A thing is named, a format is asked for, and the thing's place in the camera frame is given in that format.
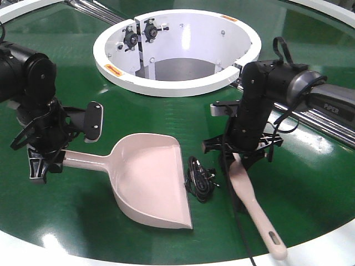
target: metal rail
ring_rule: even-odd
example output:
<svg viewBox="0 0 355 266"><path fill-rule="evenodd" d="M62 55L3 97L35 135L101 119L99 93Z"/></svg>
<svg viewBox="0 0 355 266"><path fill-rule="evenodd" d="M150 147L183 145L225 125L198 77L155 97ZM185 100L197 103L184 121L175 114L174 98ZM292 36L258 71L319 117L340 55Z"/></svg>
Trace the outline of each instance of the metal rail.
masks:
<svg viewBox="0 0 355 266"><path fill-rule="evenodd" d="M115 25L126 20L125 18L116 15L102 4L96 4L87 0L65 0L65 2L79 11L111 25Z"/></svg>

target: black wire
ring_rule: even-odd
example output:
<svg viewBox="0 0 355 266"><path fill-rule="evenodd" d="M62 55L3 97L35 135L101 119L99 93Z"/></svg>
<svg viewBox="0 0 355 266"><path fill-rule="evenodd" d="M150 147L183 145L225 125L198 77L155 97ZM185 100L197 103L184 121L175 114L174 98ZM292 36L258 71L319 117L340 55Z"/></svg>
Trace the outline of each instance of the black wire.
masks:
<svg viewBox="0 0 355 266"><path fill-rule="evenodd" d="M212 180L214 175L204 169L196 157L190 156L187 164L186 190L204 203L212 196L217 185Z"/></svg>
<svg viewBox="0 0 355 266"><path fill-rule="evenodd" d="M225 130L224 130L223 135L222 135L222 160L223 160L224 169L225 169L225 172L226 172L228 190L230 192L230 196L231 196L231 199L232 199L232 207L233 207L234 218L235 218L235 221L237 223L238 230L239 230L240 236L242 238L243 244L245 246L245 249L247 251L249 260L250 260L250 262L251 262L251 264L253 266L257 266L255 261L254 261L254 258L253 258L253 255L252 255L248 240L247 240L247 238L245 236L245 233L244 233L244 230L243 230L243 226L242 226L242 223L241 223L240 218L239 218L238 206L236 205L236 202L235 202L235 196L236 195L234 193L234 189L232 187L232 183L231 183L229 172L228 172L228 163L227 163L227 159L226 159L226 134L227 134L227 131L228 131L228 128L229 128L229 124L230 124L230 118L228 119L228 122L226 123L226 127L225 127Z"/></svg>
<svg viewBox="0 0 355 266"><path fill-rule="evenodd" d="M4 24L2 24L1 21L0 21L0 27L2 29L2 33L1 33L1 37L0 37L0 44L1 44L1 43L3 43L3 41L5 39L5 35L6 35L5 26L4 26Z"/></svg>

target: white rim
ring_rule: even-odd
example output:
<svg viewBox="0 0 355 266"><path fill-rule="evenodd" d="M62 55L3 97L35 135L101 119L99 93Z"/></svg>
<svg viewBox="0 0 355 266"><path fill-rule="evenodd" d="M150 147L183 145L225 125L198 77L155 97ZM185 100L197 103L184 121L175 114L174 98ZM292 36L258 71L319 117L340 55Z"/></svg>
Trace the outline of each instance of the white rim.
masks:
<svg viewBox="0 0 355 266"><path fill-rule="evenodd" d="M157 11L141 16L144 17L154 17L167 14L203 14L212 17L221 18L222 14L208 12L208 11L197 11L190 9L173 9L168 11ZM136 17L136 20L143 20L141 16ZM235 64L244 66L245 64L257 60L259 52L261 50L261 40L257 33L249 27L247 24L234 20L230 18L230 23L235 24L241 28L249 37L251 41L250 48L248 52L235 61ZM234 66L228 66L226 69L214 74L207 76L205 78L186 80L186 81L158 81L140 78L135 75L131 75L117 66L113 65L112 62L106 55L105 44L108 39L118 30L125 28L128 25L134 24L134 20L128 19L126 21L120 22L107 30L105 30L96 40L93 53L97 68L112 83L125 88L127 90L133 91L135 93L150 95L150 96L161 96L161 97L182 97L182 96L194 96L204 93L209 93L217 89L221 89L239 77L240 70ZM107 65L113 65L115 71L110 71Z"/></svg>

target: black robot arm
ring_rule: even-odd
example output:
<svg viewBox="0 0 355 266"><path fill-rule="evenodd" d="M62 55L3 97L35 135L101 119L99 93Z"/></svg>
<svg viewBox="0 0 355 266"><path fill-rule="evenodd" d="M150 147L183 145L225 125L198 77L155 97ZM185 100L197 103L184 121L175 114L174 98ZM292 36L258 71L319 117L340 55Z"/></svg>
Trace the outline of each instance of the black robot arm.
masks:
<svg viewBox="0 0 355 266"><path fill-rule="evenodd" d="M283 56L278 50L281 43ZM249 168L265 156L270 147L282 144L278 126L292 111L315 108L339 122L355 128L355 90L326 84L327 77L295 64L285 41L276 37L273 49L277 60L251 62L241 73L243 96L240 101L216 102L211 105L213 115L229 115L223 135L203 141L204 151L223 150L242 155L242 163ZM273 134L264 132L274 103L288 106L288 110L274 122Z"/></svg>
<svg viewBox="0 0 355 266"><path fill-rule="evenodd" d="M11 148L27 146L30 179L36 183L46 183L47 171L62 171L62 149L81 132L85 142L94 142L102 130L102 105L62 106L55 97L55 76L55 64L45 54L1 42L0 103L10 100L23 126Z"/></svg>

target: green surface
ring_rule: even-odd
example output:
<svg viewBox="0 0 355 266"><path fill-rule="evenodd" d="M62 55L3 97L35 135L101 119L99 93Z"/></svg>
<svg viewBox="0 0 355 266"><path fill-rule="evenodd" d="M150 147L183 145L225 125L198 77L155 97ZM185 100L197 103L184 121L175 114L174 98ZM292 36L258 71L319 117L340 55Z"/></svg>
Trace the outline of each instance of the green surface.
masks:
<svg viewBox="0 0 355 266"><path fill-rule="evenodd" d="M260 59L275 58L272 39L283 35L294 61L310 64L328 75L330 83L355 87L353 29L308 9L263 0L101 2L127 18L172 8L236 17L260 35ZM195 155L204 166L217 168L221 188L206 204L189 196L191 231L131 221L117 207L108 176L102 172L65 168L60 175L49 174L45 186L31 184L25 149L9 147L21 128L14 111L2 103L0 229L41 246L51 234L69 254L116 262L190 264L246 257L217 163L218 152L204 155L200 149L202 140L222 133L226 121L211 117L209 104L238 99L241 94L228 86L196 97L155 98L111 84L99 74L92 56L94 41L108 27L60 3L6 23L6 40L46 53L57 64L57 97L64 105L84 108L92 100L104 105L101 139L85 144L79 137L70 144L71 150L106 155L128 134L172 135L180 142L185 163ZM261 206L290 247L355 217L355 152L304 126L283 137L285 143L276 149L274 162L258 162L249 175ZM253 254L266 253L249 216L241 214L241 220Z"/></svg>

